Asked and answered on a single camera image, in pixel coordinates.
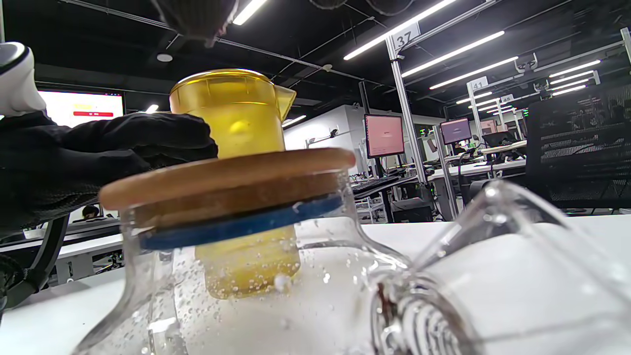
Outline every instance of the yellow plastic pitcher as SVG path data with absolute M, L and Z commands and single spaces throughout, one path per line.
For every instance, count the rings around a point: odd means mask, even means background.
M 208 123 L 220 159 L 285 150 L 281 125 L 295 98 L 295 91 L 245 69 L 189 76 L 169 97 L 173 113 Z M 248 174 L 248 167 L 243 171 Z M 300 267 L 293 226 L 200 246 L 195 255 L 206 269 L 208 292 L 220 299 L 268 291 L 275 278 L 291 277 Z

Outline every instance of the ceiling pipe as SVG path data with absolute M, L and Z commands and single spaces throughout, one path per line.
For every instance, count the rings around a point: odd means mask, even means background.
M 173 29 L 170 28 L 164 22 L 152 20 L 150 18 L 145 18 L 145 17 L 138 16 L 138 15 L 133 15 L 133 14 L 126 13 L 126 12 L 123 12 L 123 11 L 119 11 L 119 10 L 116 10 L 116 9 L 110 9 L 110 8 L 105 7 L 105 6 L 96 5 L 96 4 L 92 4 L 92 3 L 86 3 L 85 1 L 81 1 L 81 0 L 60 0 L 60 1 L 62 1 L 64 3 L 68 3 L 68 4 L 81 6 L 81 7 L 88 8 L 88 9 L 101 11 L 103 13 L 107 13 L 108 15 L 115 15 L 115 16 L 127 18 L 128 20 L 134 20 L 134 21 L 137 21 L 137 22 L 145 23 L 147 25 L 152 25 L 152 26 L 155 26 L 155 27 L 163 28 L 165 30 L 173 31 Z M 264 49 L 252 47 L 251 45 L 245 45 L 245 44 L 241 44 L 241 43 L 238 43 L 238 42 L 233 42 L 231 40 L 222 39 L 222 38 L 217 38 L 216 41 L 221 43 L 221 44 L 232 45 L 234 47 L 243 48 L 243 49 L 247 49 L 249 51 L 265 54 L 267 56 L 277 57 L 277 58 L 280 58 L 280 59 L 284 59 L 286 61 L 291 61 L 291 62 L 294 62 L 294 63 L 297 63 L 297 64 L 302 64 L 304 66 L 309 66 L 311 68 L 315 68 L 315 69 L 319 69 L 319 70 L 325 70 L 325 71 L 327 71 L 329 73 L 334 73 L 334 74 L 337 74 L 337 75 L 345 76 L 347 78 L 351 78 L 351 79 L 355 79 L 355 80 L 359 80 L 359 81 L 366 81 L 366 82 L 369 82 L 369 83 L 372 83 L 372 84 L 375 84 L 375 85 L 380 85 L 380 86 L 385 86 L 385 87 L 391 87 L 391 88 L 393 87 L 393 86 L 390 86 L 390 85 L 385 85 L 385 84 L 382 84 L 382 83 L 378 83 L 376 81 L 366 80 L 364 78 L 360 78 L 359 76 L 347 74 L 347 73 L 344 73 L 344 72 L 341 72 L 341 71 L 338 71 L 338 70 L 333 70 L 333 69 L 326 70 L 322 66 L 319 66 L 317 64 L 312 64 L 312 63 L 308 63 L 308 62 L 305 62 L 305 61 L 301 61 L 299 59 L 295 59 L 295 58 L 292 58 L 292 57 L 284 56 L 282 54 L 278 54 L 278 53 L 274 53 L 274 52 L 270 52 L 270 51 L 265 51 Z
M 341 36 L 343 36 L 343 35 L 345 35 L 345 34 L 347 34 L 349 31 L 354 30 L 357 26 L 361 25 L 362 23 L 364 23 L 364 22 L 366 22 L 366 21 L 373 20 L 373 19 L 374 19 L 374 17 L 373 17 L 373 18 L 365 18 L 363 21 L 361 21 L 361 22 L 357 23 L 356 25 L 353 25 L 351 28 L 349 28 L 349 29 L 347 29 L 347 30 L 342 31 L 342 32 L 341 32 L 340 34 L 338 34 L 337 36 L 335 36 L 335 37 L 333 37 L 333 38 L 329 39 L 328 41 L 326 41 L 325 43 L 323 43 L 323 44 L 321 44 L 321 45 L 318 45 L 316 48 L 312 49 L 312 50 L 311 50 L 311 51 L 309 51 L 308 53 L 306 53 L 306 54 L 304 54 L 304 55 L 300 56 L 300 57 L 299 57 L 299 59 L 303 59 L 304 57 L 308 56 L 309 54 L 312 54 L 313 52 L 317 51 L 318 49 L 320 49 L 320 48 L 324 47 L 325 45 L 327 45 L 327 44 L 331 43 L 332 41 L 334 41 L 334 40 L 336 40 L 336 39 L 340 38 Z M 279 72 L 278 72 L 278 74 L 274 75 L 274 76 L 272 77 L 272 79 L 271 79 L 271 80 L 274 80 L 274 79 L 275 79 L 278 75 L 281 75 L 281 74 L 282 74 L 282 72 L 284 72 L 287 68 L 289 68 L 290 66 L 292 66 L 292 64 L 293 64 L 293 63 L 289 63 L 289 64 L 287 64 L 287 65 L 286 65 L 283 69 L 281 69 L 281 71 L 279 71 Z

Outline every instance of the black ceiling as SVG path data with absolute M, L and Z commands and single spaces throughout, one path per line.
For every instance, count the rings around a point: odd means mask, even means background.
M 159 20 L 150 0 L 88 2 Z M 243 26 L 229 26 L 223 38 L 320 66 L 331 64 L 335 70 L 365 78 L 370 81 L 367 88 L 371 106 L 398 111 L 399 99 L 393 90 L 385 44 L 350 61 L 344 61 L 343 57 L 358 44 L 381 34 L 384 27 L 396 26 L 437 2 L 416 0 L 404 13 L 386 17 L 365 0 L 349 0 L 346 6 L 332 11 L 318 9 L 308 0 L 268 0 Z M 456 1 L 424 19 L 420 23 L 422 32 L 482 2 Z M 279 85 L 292 87 L 301 99 L 292 109 L 292 116 L 314 116 L 341 104 L 360 101 L 356 79 L 301 64 L 287 67 L 290 62 L 285 59 L 232 45 L 217 43 L 213 48 L 205 48 L 201 42 L 176 38 L 170 30 L 65 0 L 4 0 L 4 18 L 7 40 L 22 42 L 33 49 L 38 63 L 37 80 L 47 83 L 41 85 L 65 83 L 124 89 L 130 110 L 145 109 L 154 102 L 166 107 L 166 94 L 177 80 L 219 68 L 256 70 Z M 456 99 L 466 96 L 463 82 L 437 90 L 429 87 L 512 56 L 531 56 L 532 52 L 537 53 L 540 66 L 544 66 L 617 42 L 621 40 L 620 28 L 629 25 L 631 1 L 628 0 L 502 0 L 421 42 L 417 48 L 403 52 L 401 67 L 406 70 L 432 56 L 506 31 L 497 40 L 407 78 L 406 82 L 412 82 L 408 85 L 412 111 L 442 116 L 443 106 L 449 106 L 450 116 L 465 115 L 466 105 L 452 106 Z M 171 54 L 174 60 L 161 63 L 156 59 L 158 53 Z M 621 51 L 608 55 L 603 73 L 627 75 L 628 70 L 622 71 L 629 67 L 626 55 Z M 485 74 L 493 82 L 517 72 L 513 65 L 506 64 Z M 516 97 L 525 95 L 533 89 L 524 83 L 533 79 L 512 80 L 493 91 L 513 93 Z

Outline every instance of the keyboard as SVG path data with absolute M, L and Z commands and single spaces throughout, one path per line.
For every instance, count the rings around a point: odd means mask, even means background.
M 393 182 L 397 181 L 398 179 L 399 179 L 398 176 L 386 176 L 386 177 L 382 177 L 380 179 L 366 181 L 365 183 L 361 183 L 361 184 L 352 186 L 353 194 L 357 195 L 357 194 L 360 194 L 360 193 L 364 193 L 364 192 L 370 191 L 370 190 L 372 190 L 374 188 L 378 188 L 379 186 L 383 186 L 383 185 L 387 185 L 389 183 L 393 183 Z

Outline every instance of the red button on screen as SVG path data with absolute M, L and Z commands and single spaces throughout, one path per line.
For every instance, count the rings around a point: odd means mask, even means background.
M 74 111 L 75 116 L 93 116 L 93 117 L 114 117 L 113 112 L 86 112 L 86 111 Z

